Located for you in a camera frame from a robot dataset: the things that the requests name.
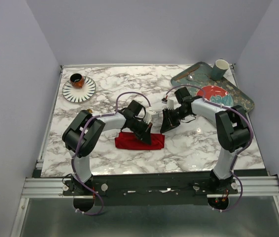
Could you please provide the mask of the red cloth napkin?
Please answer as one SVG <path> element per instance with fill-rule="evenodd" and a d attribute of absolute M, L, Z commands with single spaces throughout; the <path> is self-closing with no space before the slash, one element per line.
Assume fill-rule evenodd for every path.
<path fill-rule="evenodd" d="M 151 145 L 146 144 L 135 137 L 131 132 L 120 132 L 114 139 L 115 147 L 123 150 L 150 151 L 161 150 L 165 145 L 165 136 L 162 134 L 151 134 Z"/>

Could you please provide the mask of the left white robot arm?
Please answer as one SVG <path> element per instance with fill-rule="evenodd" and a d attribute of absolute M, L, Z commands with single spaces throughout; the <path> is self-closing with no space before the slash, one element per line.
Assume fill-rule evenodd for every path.
<path fill-rule="evenodd" d="M 109 114 L 92 115 L 87 110 L 79 112 L 62 135 L 65 147 L 71 155 L 71 182 L 74 189 L 80 195 L 91 191 L 93 175 L 90 154 L 103 132 L 127 128 L 136 139 L 150 145 L 153 116 L 152 111 L 135 100 L 128 107 Z"/>

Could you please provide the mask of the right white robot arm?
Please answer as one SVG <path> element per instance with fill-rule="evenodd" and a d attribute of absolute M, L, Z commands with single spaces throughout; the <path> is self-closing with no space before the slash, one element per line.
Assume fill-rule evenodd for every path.
<path fill-rule="evenodd" d="M 246 150 L 253 140 L 253 131 L 246 110 L 242 106 L 228 107 L 212 102 L 202 95 L 192 96 L 186 85 L 174 87 L 175 97 L 180 104 L 174 107 L 173 100 L 165 94 L 161 133 L 177 128 L 187 116 L 203 116 L 213 122 L 221 146 L 215 167 L 210 172 L 209 189 L 213 193 L 222 192 L 233 179 L 233 169 L 240 153 Z"/>

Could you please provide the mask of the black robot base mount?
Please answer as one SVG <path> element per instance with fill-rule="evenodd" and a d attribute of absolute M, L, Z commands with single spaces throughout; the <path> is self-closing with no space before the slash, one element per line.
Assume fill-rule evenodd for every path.
<path fill-rule="evenodd" d="M 85 183 L 68 174 L 62 180 L 63 195 L 73 197 L 77 213 L 101 215 L 110 206 L 210 205 L 228 210 L 229 195 L 242 194 L 235 174 L 220 180 L 213 171 L 95 175 Z"/>

